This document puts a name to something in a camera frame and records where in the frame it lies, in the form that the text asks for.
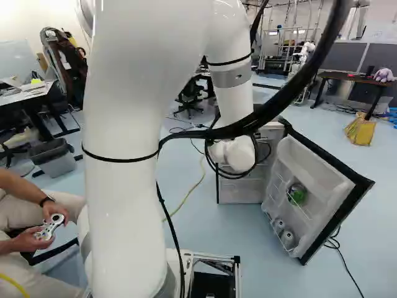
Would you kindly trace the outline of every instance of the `white controller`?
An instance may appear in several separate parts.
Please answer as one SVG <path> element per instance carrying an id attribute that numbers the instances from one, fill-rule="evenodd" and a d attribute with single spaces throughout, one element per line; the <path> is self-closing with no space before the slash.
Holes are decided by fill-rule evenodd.
<path id="1" fill-rule="evenodd" d="M 54 235 L 56 228 L 58 228 L 61 224 L 63 224 L 64 221 L 65 221 L 65 217 L 63 214 L 54 213 L 53 215 L 51 215 L 50 222 L 46 222 L 45 220 L 43 220 L 44 223 L 42 225 L 43 230 L 41 232 L 34 233 L 34 237 L 37 240 L 48 241 Z"/>

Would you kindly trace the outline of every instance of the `white mini fridge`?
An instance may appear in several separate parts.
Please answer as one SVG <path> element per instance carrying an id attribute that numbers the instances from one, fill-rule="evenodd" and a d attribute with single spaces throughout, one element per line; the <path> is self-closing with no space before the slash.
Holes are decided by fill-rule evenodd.
<path id="1" fill-rule="evenodd" d="M 305 265 L 374 182 L 283 118 L 263 126 L 256 139 L 260 155 L 268 158 L 239 180 L 222 178 L 217 172 L 217 202 L 261 204 L 281 249 Z"/>

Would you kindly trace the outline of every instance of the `beige pants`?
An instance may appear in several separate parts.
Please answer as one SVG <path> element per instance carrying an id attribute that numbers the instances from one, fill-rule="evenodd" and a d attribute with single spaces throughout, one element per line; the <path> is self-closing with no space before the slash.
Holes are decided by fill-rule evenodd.
<path id="1" fill-rule="evenodd" d="M 45 191 L 47 194 L 63 204 L 70 213 L 70 220 L 77 222 L 80 210 L 84 206 L 84 199 L 79 196 L 62 192 Z M 9 237 L 5 232 L 15 228 L 25 228 L 43 223 L 40 206 L 26 202 L 10 195 L 5 195 L 0 189 L 0 241 Z M 0 256 L 0 273 L 8 275 L 18 282 L 30 298 L 76 298 L 82 297 L 83 290 L 63 281 L 42 275 L 19 253 Z M 11 284 L 0 279 L 1 298 L 20 298 L 22 294 Z"/>

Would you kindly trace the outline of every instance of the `purple plush toy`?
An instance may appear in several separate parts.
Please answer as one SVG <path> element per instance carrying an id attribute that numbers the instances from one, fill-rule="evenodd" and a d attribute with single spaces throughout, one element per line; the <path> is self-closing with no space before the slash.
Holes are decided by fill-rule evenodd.
<path id="1" fill-rule="evenodd" d="M 393 76 L 393 73 L 388 68 L 382 68 L 381 70 L 378 70 L 377 73 L 375 73 L 373 79 L 382 83 L 394 82 L 396 80 L 396 78 Z"/>

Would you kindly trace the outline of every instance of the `trash can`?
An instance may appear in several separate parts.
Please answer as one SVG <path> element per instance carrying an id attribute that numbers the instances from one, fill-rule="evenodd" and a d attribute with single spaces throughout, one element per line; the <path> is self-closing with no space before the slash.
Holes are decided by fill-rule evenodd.
<path id="1" fill-rule="evenodd" d="M 29 157 L 45 174 L 55 178 L 76 168 L 73 151 L 64 138 L 57 138 L 32 147 Z"/>

